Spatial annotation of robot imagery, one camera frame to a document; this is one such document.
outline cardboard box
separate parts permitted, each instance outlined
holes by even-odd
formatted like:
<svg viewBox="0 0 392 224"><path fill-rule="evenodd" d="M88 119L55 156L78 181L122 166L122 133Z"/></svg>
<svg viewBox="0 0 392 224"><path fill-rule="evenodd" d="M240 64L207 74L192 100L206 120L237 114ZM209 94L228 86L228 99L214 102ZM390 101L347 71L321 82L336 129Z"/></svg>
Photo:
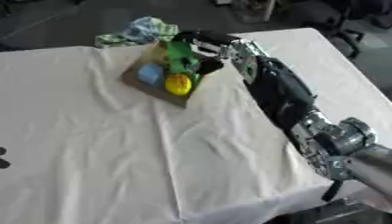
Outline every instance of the cardboard box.
<svg viewBox="0 0 392 224"><path fill-rule="evenodd" d="M195 53L194 55L198 59L203 59L205 56ZM181 108L186 108L186 104L189 98L192 96L193 92L202 82L201 80L198 86L193 87L191 92L187 95L179 96L175 94L171 94L165 90L165 87L159 88L152 86L148 83L145 83L137 78L137 72L139 68L146 63L156 63L159 65L163 65L165 61L165 48L162 43L155 44L147 51L143 52L138 60L136 60L130 68L122 74L122 81L133 88L137 88L138 90L146 93L147 95L152 95L157 97L158 99L170 102L174 105L177 105Z"/></svg>

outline blue block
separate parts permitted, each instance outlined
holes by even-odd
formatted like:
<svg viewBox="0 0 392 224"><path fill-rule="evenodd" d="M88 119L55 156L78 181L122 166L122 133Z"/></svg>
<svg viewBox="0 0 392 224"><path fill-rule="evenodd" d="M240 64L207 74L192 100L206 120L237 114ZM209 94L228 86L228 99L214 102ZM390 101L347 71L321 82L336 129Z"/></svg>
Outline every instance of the blue block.
<svg viewBox="0 0 392 224"><path fill-rule="evenodd" d="M138 78L150 85L161 87L164 84L164 69L153 63L147 63L140 67Z"/></svg>

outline silver metal cylinder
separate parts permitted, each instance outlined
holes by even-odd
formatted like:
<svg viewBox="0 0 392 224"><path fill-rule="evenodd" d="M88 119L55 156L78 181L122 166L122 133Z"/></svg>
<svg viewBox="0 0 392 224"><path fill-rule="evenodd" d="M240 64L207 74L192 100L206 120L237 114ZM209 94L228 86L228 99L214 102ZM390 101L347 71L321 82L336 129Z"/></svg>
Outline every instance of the silver metal cylinder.
<svg viewBox="0 0 392 224"><path fill-rule="evenodd" d="M353 177L392 202L392 150L379 144L353 154L346 161Z"/></svg>

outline office chair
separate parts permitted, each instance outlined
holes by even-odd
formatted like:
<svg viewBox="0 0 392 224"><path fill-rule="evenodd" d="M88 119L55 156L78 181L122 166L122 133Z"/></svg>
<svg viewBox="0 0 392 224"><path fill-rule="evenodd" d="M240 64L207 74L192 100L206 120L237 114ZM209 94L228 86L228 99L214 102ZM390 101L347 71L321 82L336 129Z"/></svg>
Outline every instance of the office chair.
<svg viewBox="0 0 392 224"><path fill-rule="evenodd" d="M389 8L391 0L322 0L339 12L339 18L328 18L326 23L305 22L305 27L319 30L328 38L344 40L353 51L349 57L355 59L361 50L358 44L365 37L365 33L352 29L345 29L347 20L360 20L370 15L379 15Z"/></svg>

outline robotic arm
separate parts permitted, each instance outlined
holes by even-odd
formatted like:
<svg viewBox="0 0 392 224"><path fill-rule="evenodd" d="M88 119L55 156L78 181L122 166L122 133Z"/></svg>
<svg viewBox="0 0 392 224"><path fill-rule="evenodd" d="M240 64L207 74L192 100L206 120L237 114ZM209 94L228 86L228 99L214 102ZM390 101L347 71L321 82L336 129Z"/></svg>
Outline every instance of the robotic arm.
<svg viewBox="0 0 392 224"><path fill-rule="evenodd" d="M344 181L356 179L392 201L392 150L377 144L375 132L356 118L329 122L309 88L256 42L210 31L181 32L173 41L231 60L264 114L316 173L334 181L323 200L331 200Z"/></svg>

